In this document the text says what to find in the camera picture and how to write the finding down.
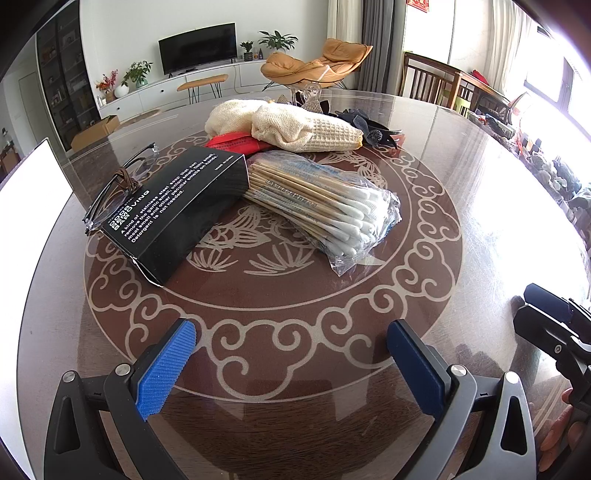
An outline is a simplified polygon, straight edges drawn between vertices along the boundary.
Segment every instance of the plastic bag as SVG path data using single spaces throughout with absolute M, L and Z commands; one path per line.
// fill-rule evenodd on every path
M 287 218 L 329 258 L 338 276 L 354 267 L 400 220 L 400 200 L 356 172 L 283 150 L 248 160 L 245 198 Z

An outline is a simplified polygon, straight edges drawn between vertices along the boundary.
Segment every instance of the screw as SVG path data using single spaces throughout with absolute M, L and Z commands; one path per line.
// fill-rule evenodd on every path
M 519 375 L 517 375 L 515 372 L 507 372 L 505 374 L 505 378 L 507 379 L 507 381 L 509 383 L 513 383 L 513 384 L 519 383 Z
M 450 370 L 456 377 L 463 377 L 468 373 L 468 370 L 463 365 L 452 365 Z
M 128 364 L 117 365 L 117 368 L 115 368 L 115 373 L 120 377 L 127 375 L 129 372 L 131 372 L 131 367 Z
M 70 370 L 69 372 L 66 372 L 61 379 L 66 383 L 70 383 L 75 378 L 76 374 L 72 370 Z

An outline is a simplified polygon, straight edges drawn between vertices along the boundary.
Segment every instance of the white wall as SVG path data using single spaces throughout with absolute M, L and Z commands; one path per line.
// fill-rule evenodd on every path
M 404 50 L 447 63 L 452 44 L 453 3 L 454 0 L 429 2 L 428 13 L 407 6 Z
M 252 40 L 258 51 L 262 37 L 258 31 L 278 30 L 300 39 L 289 54 L 312 60 L 320 56 L 326 40 L 328 0 L 80 0 L 80 32 L 90 82 L 115 69 L 120 79 L 133 61 L 140 60 L 154 62 L 148 82 L 160 80 L 164 72 L 158 40 L 231 22 L 236 23 L 238 45 Z
M 429 3 L 429 12 L 407 6 L 403 49 L 449 63 L 466 72 L 484 69 L 488 50 L 491 0 L 454 0 Z
M 484 71 L 491 0 L 456 0 L 456 31 L 450 64 L 464 72 Z

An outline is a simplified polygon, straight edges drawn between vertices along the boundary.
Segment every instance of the red bag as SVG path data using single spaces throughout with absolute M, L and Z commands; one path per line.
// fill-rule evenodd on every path
M 205 147 L 225 150 L 227 152 L 252 155 L 253 153 L 266 150 L 273 145 L 262 142 L 251 137 L 244 132 L 230 132 L 228 134 L 217 135 L 205 144 Z
M 482 83 L 488 85 L 486 78 L 484 78 L 484 75 L 480 73 L 478 70 L 472 70 L 472 73 L 470 75 L 472 75 L 475 79 L 480 80 Z

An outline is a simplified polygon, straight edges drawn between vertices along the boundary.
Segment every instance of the green plant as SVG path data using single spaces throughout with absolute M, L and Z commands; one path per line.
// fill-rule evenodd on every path
M 277 30 L 275 30 L 274 35 L 262 30 L 261 33 L 266 36 L 259 41 L 259 45 L 267 45 L 269 48 L 284 48 L 289 50 L 290 48 L 293 48 L 295 43 L 298 41 L 297 37 L 293 35 L 286 35 L 284 37 Z
M 143 81 L 146 78 L 146 75 L 150 72 L 151 68 L 151 61 L 142 60 L 133 62 L 129 67 L 129 70 L 125 73 L 121 85 L 127 85 L 128 80 L 131 80 L 132 82 L 137 82 L 139 80 Z
M 244 50 L 246 50 L 246 53 L 248 53 L 248 52 L 250 52 L 250 51 L 252 50 L 252 44 L 253 44 L 253 43 L 254 43 L 254 42 L 251 42 L 251 41 L 243 41 L 243 42 L 240 44 L 240 46 L 241 46 L 242 48 L 244 48 Z

